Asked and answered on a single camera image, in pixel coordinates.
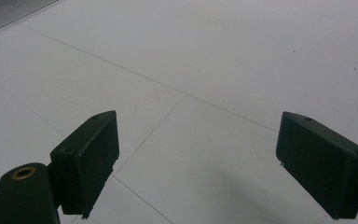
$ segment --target floor tile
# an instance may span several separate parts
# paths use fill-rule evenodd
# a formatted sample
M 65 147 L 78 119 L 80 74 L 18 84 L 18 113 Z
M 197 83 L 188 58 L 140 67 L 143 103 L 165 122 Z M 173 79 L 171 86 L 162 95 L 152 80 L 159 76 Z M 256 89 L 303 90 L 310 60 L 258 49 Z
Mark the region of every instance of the floor tile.
M 116 178 L 175 224 L 336 223 L 280 166 L 276 141 L 186 97 Z
M 358 2 L 66 0 L 23 24 L 275 131 L 293 111 L 358 143 Z
M 49 164 L 63 137 L 0 87 L 0 177 L 30 162 Z
M 161 214 L 114 178 L 104 187 L 89 218 L 82 220 L 78 217 L 74 222 L 82 223 L 170 224 Z
M 57 211 L 60 217 L 61 224 L 71 224 L 75 220 L 75 218 L 77 218 L 77 216 L 75 215 L 65 215 L 60 207 L 57 209 Z
M 27 29 L 18 25 L 17 23 L 10 24 L 0 29 L 0 46 L 6 43 L 8 40 L 20 35 Z
M 0 46 L 0 85 L 67 136 L 89 117 L 117 111 L 117 169 L 183 94 L 28 31 Z

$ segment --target white floor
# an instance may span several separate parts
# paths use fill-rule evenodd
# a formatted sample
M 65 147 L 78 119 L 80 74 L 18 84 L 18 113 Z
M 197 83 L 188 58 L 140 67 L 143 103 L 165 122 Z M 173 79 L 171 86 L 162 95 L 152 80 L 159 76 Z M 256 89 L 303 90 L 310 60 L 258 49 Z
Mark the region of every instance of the white floor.
M 0 176 L 112 109 L 114 175 L 63 224 L 337 223 L 275 146 L 283 111 L 358 144 L 358 1 L 61 0 L 0 29 Z

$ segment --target screw hole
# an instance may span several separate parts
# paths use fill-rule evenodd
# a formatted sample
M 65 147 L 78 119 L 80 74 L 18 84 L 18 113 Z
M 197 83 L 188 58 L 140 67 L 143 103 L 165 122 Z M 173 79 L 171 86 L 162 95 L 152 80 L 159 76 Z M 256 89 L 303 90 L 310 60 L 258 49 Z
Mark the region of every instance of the screw hole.
M 20 170 L 16 171 L 11 178 L 14 180 L 22 180 L 30 177 L 36 172 L 34 167 L 23 167 Z

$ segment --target grout line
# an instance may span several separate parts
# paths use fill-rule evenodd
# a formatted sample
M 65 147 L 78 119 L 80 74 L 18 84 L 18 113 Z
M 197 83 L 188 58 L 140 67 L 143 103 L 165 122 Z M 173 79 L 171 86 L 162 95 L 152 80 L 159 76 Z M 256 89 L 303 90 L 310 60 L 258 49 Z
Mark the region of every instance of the grout line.
M 166 84 L 164 84 L 164 83 L 162 83 L 162 82 L 160 82 L 160 81 L 157 81 L 157 80 L 155 80 L 155 79 L 153 79 L 153 78 L 147 77 L 147 76 L 142 75 L 142 74 L 140 74 L 140 73 L 138 73 L 138 72 L 135 72 L 135 71 L 133 71 L 133 70 L 130 70 L 129 68 L 126 68 L 126 67 L 124 67 L 124 66 L 122 66 L 122 65 L 119 65 L 119 64 L 117 64 L 117 63 L 112 63 L 112 62 L 110 62 L 110 61 L 108 61 L 108 60 L 106 60 L 106 59 L 104 59 L 104 58 L 101 58 L 101 57 L 99 57 L 99 56 L 97 56 L 97 55 L 94 55 L 94 54 L 92 54 L 92 53 L 88 53 L 88 52 L 86 52 L 86 51 L 83 50 L 83 49 L 80 49 L 80 48 L 74 47 L 74 46 L 72 46 L 72 45 L 69 45 L 69 44 L 67 44 L 67 43 L 64 43 L 64 42 L 62 42 L 61 40 L 58 40 L 58 39 L 56 39 L 56 38 L 54 38 L 54 37 L 51 37 L 51 36 L 49 36 L 49 35 L 45 35 L 45 34 L 43 34 L 43 33 L 40 33 L 40 32 L 38 32 L 38 31 L 36 31 L 36 30 L 30 28 L 30 27 L 27 27 L 27 26 L 22 25 L 22 24 L 20 24 L 20 26 L 22 26 L 22 27 L 24 27 L 25 29 L 28 29 L 28 30 L 30 30 L 30 31 L 33 31 L 33 32 L 35 32 L 35 33 L 37 33 L 37 34 L 39 34 L 39 35 L 42 35 L 42 36 L 44 36 L 44 37 L 46 37 L 46 38 L 49 38 L 49 39 L 52 39 L 52 40 L 54 40 L 54 41 L 57 41 L 57 42 L 59 42 L 59 43 L 61 43 L 61 44 L 64 44 L 65 46 L 67 46 L 67 47 L 69 47 L 69 48 L 71 48 L 71 49 L 76 49 L 76 50 L 78 50 L 78 51 L 80 51 L 80 52 L 82 52 L 82 53 L 85 53 L 85 54 L 87 54 L 87 55 L 89 55 L 89 56 L 91 56 L 91 57 L 94 57 L 94 58 L 96 58 L 96 59 L 102 60 L 102 61 L 104 61 L 104 62 L 106 62 L 106 63 L 110 63 L 110 64 L 112 64 L 112 65 L 114 65 L 114 66 L 117 66 L 117 67 L 119 67 L 119 68 L 121 68 L 121 69 L 124 69 L 124 70 L 126 70 L 126 71 L 128 71 L 128 72 L 131 72 L 131 73 L 133 73 L 133 74 L 135 74 L 135 75 L 137 75 L 137 76 L 146 78 L 146 79 L 148 79 L 148 80 L 150 80 L 150 81 L 153 81 L 153 82 L 156 82 L 156 83 L 158 83 L 158 84 L 160 84 L 160 85 L 162 85 L 162 86 L 164 86 L 164 87 L 167 87 L 167 88 L 172 89 L 172 90 L 174 90 L 174 91 L 181 92 L 182 94 L 185 94 L 185 95 L 190 96 L 190 97 L 192 97 L 192 98 L 194 98 L 194 99 L 197 99 L 197 100 L 199 100 L 199 101 L 201 101 L 201 102 L 203 102 L 203 103 L 205 103 L 205 104 L 212 105 L 213 107 L 216 107 L 216 108 L 219 108 L 219 109 L 221 109 L 221 110 L 224 110 L 224 111 L 228 112 L 229 114 L 235 115 L 235 116 L 237 116 L 237 117 L 239 117 L 239 118 L 241 118 L 241 119 L 246 119 L 246 120 L 248 120 L 248 121 L 250 121 L 250 122 L 252 122 L 252 123 L 254 123 L 254 124 L 260 125 L 261 127 L 264 127 L 264 128 L 266 128 L 266 129 L 269 129 L 269 130 L 271 130 L 271 131 L 273 131 L 273 132 L 275 132 L 275 133 L 278 132 L 278 131 L 276 131 L 276 130 L 271 129 L 270 127 L 267 127 L 267 126 L 265 126 L 265 125 L 259 123 L 259 122 L 253 121 L 253 120 L 251 120 L 251 119 L 247 119 L 247 118 L 245 118 L 245 117 L 243 117 L 243 116 L 241 116 L 241 115 L 238 115 L 238 114 L 235 114 L 235 113 L 233 113 L 233 112 L 231 112 L 231 111 L 228 111 L 228 110 L 226 110 L 226 109 L 223 108 L 223 107 L 220 107 L 220 106 L 218 106 L 218 105 L 214 105 L 214 104 L 212 104 L 212 103 L 209 103 L 209 102 L 207 102 L 207 101 L 205 101 L 205 100 L 202 100 L 202 99 L 200 99 L 200 98 L 197 97 L 197 96 L 193 96 L 193 95 L 191 95 L 191 94 L 189 94 L 189 93 L 187 93 L 187 92 L 180 91 L 180 90 L 178 90 L 178 89 L 176 89 L 176 88 L 174 88 L 174 87 L 172 87 L 172 86 L 168 86 L 168 85 L 166 85 Z
M 113 179 L 113 175 L 110 174 L 109 177 L 107 178 L 106 182 L 104 183 L 103 187 L 106 186 L 106 185 L 108 185 L 108 184 L 110 183 L 110 181 L 112 181 L 112 179 Z
M 79 216 L 76 216 L 76 217 L 74 218 L 74 220 L 71 221 L 71 224 L 74 223 L 75 220 L 76 220 L 78 217 L 79 217 Z
M 117 179 L 115 176 L 113 176 L 113 178 L 115 180 L 117 180 L 118 182 L 120 182 L 124 187 L 126 187 L 127 189 L 129 189 L 133 194 L 135 194 L 139 199 L 141 199 L 144 203 L 146 203 L 147 205 L 149 205 L 151 208 L 153 208 L 153 210 L 155 210 L 157 213 L 159 213 L 162 217 L 164 217 L 167 221 L 169 221 L 171 224 L 173 224 L 172 221 L 170 221 L 167 217 L 165 217 L 164 215 L 162 215 L 162 213 L 159 212 L 159 210 L 157 210 L 153 205 L 151 205 L 150 203 L 148 203 L 145 199 L 143 199 L 141 196 L 139 196 L 139 194 L 137 194 L 135 191 L 133 191 L 132 189 L 130 189 L 127 185 L 125 185 L 121 180 Z
M 178 101 L 178 103 L 176 104 L 176 106 L 173 107 L 173 109 L 167 114 L 167 116 L 165 116 L 165 118 L 157 125 L 156 128 L 153 129 L 153 131 L 146 137 L 146 139 L 141 143 L 141 145 L 139 145 L 135 151 L 130 155 L 130 157 L 120 166 L 118 167 L 116 173 L 113 175 L 113 177 L 115 177 L 115 175 L 121 170 L 121 168 L 124 167 L 124 165 L 130 160 L 130 158 L 139 150 L 139 148 L 141 148 L 141 146 L 145 143 L 145 141 L 156 131 L 157 128 L 159 128 L 159 126 L 161 126 L 161 124 L 167 119 L 167 117 L 173 112 L 173 110 L 176 109 L 177 106 L 179 106 L 180 103 L 182 103 L 182 101 L 186 98 L 186 95 L 184 95 L 182 97 L 182 99 L 180 99 Z
M 33 111 L 31 107 L 29 107 L 26 103 L 24 103 L 22 100 L 20 100 L 16 95 L 14 95 L 11 91 L 8 91 L 5 87 L 3 87 L 0 84 L 0 88 L 2 88 L 6 93 L 8 93 L 10 96 L 12 96 L 14 99 L 16 99 L 21 105 L 25 106 L 27 109 L 29 109 L 32 113 L 34 113 L 38 118 L 40 118 L 44 123 L 46 123 L 50 128 L 52 128 L 54 131 L 59 133 L 62 137 L 65 137 L 60 131 L 58 131 L 55 127 L 53 127 L 47 120 L 42 118 L 39 114 Z

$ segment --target gray surface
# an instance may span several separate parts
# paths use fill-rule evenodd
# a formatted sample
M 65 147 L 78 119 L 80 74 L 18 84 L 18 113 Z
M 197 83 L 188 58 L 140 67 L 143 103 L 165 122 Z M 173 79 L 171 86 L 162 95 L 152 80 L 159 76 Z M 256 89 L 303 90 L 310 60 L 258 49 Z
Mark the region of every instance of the gray surface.
M 57 0 L 0 0 L 0 28 Z
M 23 24 L 274 131 L 286 110 L 358 142 L 358 1 L 65 0 Z

